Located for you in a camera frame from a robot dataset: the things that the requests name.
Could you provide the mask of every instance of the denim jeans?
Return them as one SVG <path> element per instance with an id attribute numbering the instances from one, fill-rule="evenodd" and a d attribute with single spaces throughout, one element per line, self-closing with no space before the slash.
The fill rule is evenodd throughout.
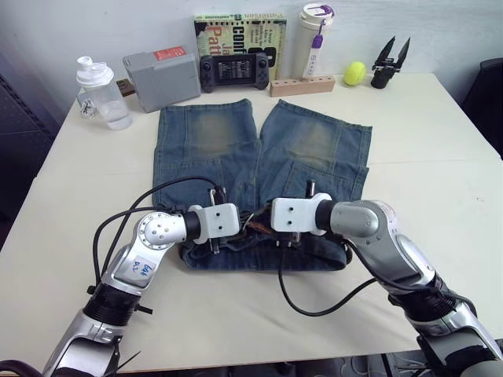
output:
<path id="1" fill-rule="evenodd" d="M 203 175 L 227 190 L 240 210 L 255 212 L 279 196 L 304 197 L 307 180 L 335 201 L 360 199 L 372 128 L 346 123 L 279 100 L 257 138 L 252 104 L 168 106 L 160 113 L 153 184 Z M 153 196 L 165 207 L 210 205 L 207 186 L 194 181 Z M 194 269 L 276 269 L 280 251 L 260 232 L 242 240 L 221 240 L 220 253 L 184 243 L 181 256 Z M 285 270 L 334 270 L 347 263 L 341 247 L 303 234 L 285 255 Z"/>

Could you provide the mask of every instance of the bottle cap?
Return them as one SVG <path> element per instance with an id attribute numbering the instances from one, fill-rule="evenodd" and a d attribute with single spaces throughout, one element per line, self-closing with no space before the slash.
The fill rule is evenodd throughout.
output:
<path id="1" fill-rule="evenodd" d="M 86 88 L 107 85 L 113 79 L 113 70 L 105 62 L 93 63 L 90 57 L 77 59 L 77 82 Z"/>

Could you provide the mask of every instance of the yellow tennis ball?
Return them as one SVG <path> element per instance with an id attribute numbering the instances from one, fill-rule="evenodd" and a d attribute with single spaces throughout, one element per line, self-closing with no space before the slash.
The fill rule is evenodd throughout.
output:
<path id="1" fill-rule="evenodd" d="M 344 82 L 347 85 L 358 85 L 365 77 L 365 65 L 361 61 L 354 61 L 344 73 Z"/>

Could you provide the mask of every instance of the floor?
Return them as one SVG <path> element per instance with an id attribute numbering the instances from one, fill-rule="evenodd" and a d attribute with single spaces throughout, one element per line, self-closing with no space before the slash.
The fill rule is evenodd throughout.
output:
<path id="1" fill-rule="evenodd" d="M 172 372 L 128 373 L 125 377 L 432 377 L 421 351 L 386 355 L 391 374 L 387 375 L 381 355 L 345 357 L 292 363 L 238 365 L 222 368 Z"/>

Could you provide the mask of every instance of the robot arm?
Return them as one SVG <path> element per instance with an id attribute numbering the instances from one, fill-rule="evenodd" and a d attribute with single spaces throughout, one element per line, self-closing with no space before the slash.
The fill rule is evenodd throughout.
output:
<path id="1" fill-rule="evenodd" d="M 176 243 L 204 243 L 240 231 L 235 205 L 202 208 L 185 214 L 154 212 L 135 226 L 131 243 L 117 253 L 87 305 L 77 312 L 44 367 L 45 377 L 115 373 L 119 342 L 164 254 Z"/>
<path id="2" fill-rule="evenodd" d="M 327 194 L 317 194 L 275 199 L 272 214 L 271 225 L 278 232 L 328 231 L 347 239 L 389 293 L 391 304 L 404 309 L 437 375 L 503 375 L 503 356 L 494 339 L 467 300 L 452 292 L 417 246 L 400 233 L 387 204 L 336 203 Z"/>

